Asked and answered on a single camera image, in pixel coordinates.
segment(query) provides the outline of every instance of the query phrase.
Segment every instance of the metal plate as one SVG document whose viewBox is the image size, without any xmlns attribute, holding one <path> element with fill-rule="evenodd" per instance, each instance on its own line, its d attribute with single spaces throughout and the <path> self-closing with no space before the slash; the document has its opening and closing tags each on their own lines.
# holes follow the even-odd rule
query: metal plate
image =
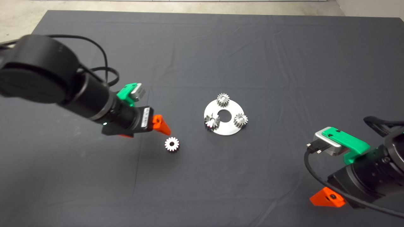
<svg viewBox="0 0 404 227">
<path fill-rule="evenodd" d="M 233 123 L 234 117 L 236 116 L 236 114 L 240 114 L 240 113 L 244 114 L 244 111 L 241 108 L 241 106 L 239 104 L 237 104 L 235 101 L 230 100 L 229 104 L 227 106 L 221 107 L 217 104 L 216 99 L 213 100 L 206 106 L 205 112 L 204 112 L 204 118 L 208 114 L 218 114 L 219 111 L 221 111 L 223 109 L 230 112 L 231 119 L 229 122 L 220 122 L 219 127 L 217 129 L 213 130 L 213 132 L 216 134 L 219 134 L 219 135 L 223 135 L 223 136 L 230 136 L 230 135 L 237 133 L 241 129 L 234 125 L 234 123 Z"/>
</svg>

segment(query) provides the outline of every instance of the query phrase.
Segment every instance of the center hole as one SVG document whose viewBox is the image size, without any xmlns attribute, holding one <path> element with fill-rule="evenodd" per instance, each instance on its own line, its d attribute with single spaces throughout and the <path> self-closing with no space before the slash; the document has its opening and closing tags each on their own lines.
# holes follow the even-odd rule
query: center hole
<svg viewBox="0 0 404 227">
<path fill-rule="evenodd" d="M 217 115 L 219 115 L 221 122 L 229 122 L 231 120 L 231 114 L 228 110 L 223 109 Z"/>
</svg>

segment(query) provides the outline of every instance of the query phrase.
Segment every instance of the silver gear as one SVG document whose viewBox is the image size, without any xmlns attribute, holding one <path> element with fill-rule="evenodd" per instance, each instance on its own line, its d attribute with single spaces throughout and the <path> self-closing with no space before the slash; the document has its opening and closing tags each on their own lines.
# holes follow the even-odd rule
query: silver gear
<svg viewBox="0 0 404 227">
<path fill-rule="evenodd" d="M 216 100 L 219 106 L 225 107 L 229 104 L 230 97 L 226 93 L 220 93 Z"/>
<path fill-rule="evenodd" d="M 169 137 L 166 139 L 164 146 L 169 152 L 176 152 L 179 148 L 179 141 L 175 137 Z"/>
<path fill-rule="evenodd" d="M 214 115 L 214 114 L 208 114 L 205 117 L 205 126 L 208 129 L 215 130 L 217 127 L 219 127 L 220 123 L 220 117 L 219 115 Z"/>
<path fill-rule="evenodd" d="M 233 122 L 236 127 L 242 128 L 247 124 L 248 118 L 247 118 L 247 116 L 244 115 L 244 113 L 239 113 L 239 114 L 236 114 Z"/>
</svg>

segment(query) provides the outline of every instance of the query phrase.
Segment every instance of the black cable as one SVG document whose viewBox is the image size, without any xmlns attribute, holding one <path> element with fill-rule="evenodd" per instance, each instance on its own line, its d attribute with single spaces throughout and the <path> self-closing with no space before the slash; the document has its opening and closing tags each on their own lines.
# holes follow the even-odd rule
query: black cable
<svg viewBox="0 0 404 227">
<path fill-rule="evenodd" d="M 105 53 L 104 49 L 98 44 L 96 43 L 94 40 L 84 37 L 84 36 L 76 36 L 76 35 L 64 35 L 64 34 L 54 34 L 54 35 L 47 35 L 50 38 L 71 38 L 71 39 L 81 39 L 81 40 L 85 40 L 88 41 L 92 44 L 94 44 L 96 47 L 98 47 L 98 49 L 100 49 L 100 51 L 102 52 L 102 55 L 104 57 L 104 64 L 105 64 L 105 68 L 109 68 L 108 67 L 108 59 L 107 59 L 107 54 Z M 108 70 L 105 70 L 105 82 L 108 83 Z"/>
<path fill-rule="evenodd" d="M 311 150 L 308 149 L 308 150 L 306 151 L 306 153 L 304 154 L 304 165 L 306 166 L 306 168 L 307 168 L 307 170 L 309 171 L 309 173 L 310 173 L 318 182 L 320 182 L 322 185 L 324 185 L 324 186 L 330 188 L 331 190 L 333 190 L 333 191 L 335 191 L 336 193 L 340 194 L 342 197 L 347 198 L 347 199 L 349 199 L 349 200 L 351 200 L 351 201 L 353 201 L 353 202 L 355 202 L 355 203 L 357 203 L 357 204 L 360 204 L 360 205 L 362 205 L 362 206 L 364 206 L 364 207 L 367 207 L 367 208 L 372 209 L 372 210 L 376 210 L 376 211 L 379 211 L 379 212 L 382 212 L 382 213 L 385 213 L 385 214 L 388 214 L 388 215 L 392 215 L 392 216 L 395 216 L 395 217 L 399 217 L 399 218 L 404 219 L 404 213 L 403 213 L 403 212 L 400 212 L 400 211 L 397 211 L 397 210 L 391 210 L 391 209 L 388 209 L 388 208 L 384 208 L 384 207 L 381 207 L 381 206 L 378 206 L 378 205 L 374 205 L 374 204 L 372 204 L 372 203 L 368 203 L 368 202 L 366 202 L 366 201 L 360 200 L 360 199 L 358 199 L 358 198 L 356 198 L 356 197 L 354 197 L 354 196 L 352 196 L 352 195 L 349 195 L 349 194 L 343 192 L 342 190 L 340 190 L 340 189 L 334 187 L 333 185 L 331 185 L 331 184 L 328 183 L 327 181 L 323 180 L 323 179 L 322 179 L 320 176 L 318 176 L 318 175 L 314 172 L 314 170 L 311 168 L 310 162 L 309 162 L 309 155 L 310 155 L 310 154 L 311 154 Z"/>
<path fill-rule="evenodd" d="M 5 42 L 0 43 L 0 46 L 10 46 L 10 45 L 16 44 L 17 41 L 18 40 L 5 41 Z"/>
<path fill-rule="evenodd" d="M 109 85 L 110 87 L 112 87 L 113 85 L 117 84 L 118 81 L 119 81 L 119 73 L 118 73 L 118 71 L 117 71 L 116 69 L 114 69 L 114 68 L 101 66 L 101 67 L 92 68 L 92 69 L 90 69 L 90 70 L 93 71 L 93 72 L 96 72 L 96 71 L 99 71 L 99 70 L 104 70 L 104 71 L 109 71 L 109 72 L 115 74 L 116 78 L 115 78 L 113 81 L 108 82 L 108 85 Z"/>
</svg>

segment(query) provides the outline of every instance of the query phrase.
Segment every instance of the cable connector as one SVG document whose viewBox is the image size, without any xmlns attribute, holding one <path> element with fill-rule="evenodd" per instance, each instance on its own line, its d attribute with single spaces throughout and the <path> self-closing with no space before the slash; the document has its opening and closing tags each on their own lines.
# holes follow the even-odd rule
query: cable connector
<svg viewBox="0 0 404 227">
<path fill-rule="evenodd" d="M 311 154 L 313 154 L 315 152 L 320 154 L 324 150 L 328 149 L 331 145 L 322 139 L 316 139 L 315 141 L 308 143 L 306 146 L 307 146 L 307 150 Z"/>
</svg>

